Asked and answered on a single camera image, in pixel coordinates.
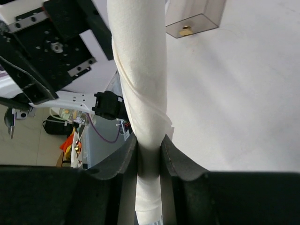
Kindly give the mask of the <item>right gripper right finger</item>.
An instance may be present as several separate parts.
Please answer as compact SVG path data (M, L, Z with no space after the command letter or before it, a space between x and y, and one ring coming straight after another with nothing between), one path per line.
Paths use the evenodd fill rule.
M161 144L160 182L166 225L297 225L296 172L210 172Z

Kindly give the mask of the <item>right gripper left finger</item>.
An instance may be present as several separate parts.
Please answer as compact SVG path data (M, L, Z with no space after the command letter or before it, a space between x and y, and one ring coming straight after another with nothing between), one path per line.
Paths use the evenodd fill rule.
M134 135L87 170L3 165L0 222L3 225L132 225L136 174Z

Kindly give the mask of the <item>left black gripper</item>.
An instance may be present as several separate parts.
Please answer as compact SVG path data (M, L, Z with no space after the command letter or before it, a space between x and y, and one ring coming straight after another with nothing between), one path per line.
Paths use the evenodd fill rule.
M93 0L3 0L0 62L39 105L76 80L100 85L112 68L111 32Z

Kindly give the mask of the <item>white paper napkin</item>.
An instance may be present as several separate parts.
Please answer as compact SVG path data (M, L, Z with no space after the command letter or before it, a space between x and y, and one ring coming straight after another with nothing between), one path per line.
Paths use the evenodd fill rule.
M114 60L131 127L138 141L135 211L138 223L162 217L160 146L171 130L167 111L167 48L163 0L107 3Z

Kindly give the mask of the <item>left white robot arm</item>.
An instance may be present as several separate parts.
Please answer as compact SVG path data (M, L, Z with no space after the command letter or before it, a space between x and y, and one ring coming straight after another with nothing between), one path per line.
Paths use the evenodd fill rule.
M106 93L117 72L104 0L3 0L0 103L21 110L59 107L122 117Z

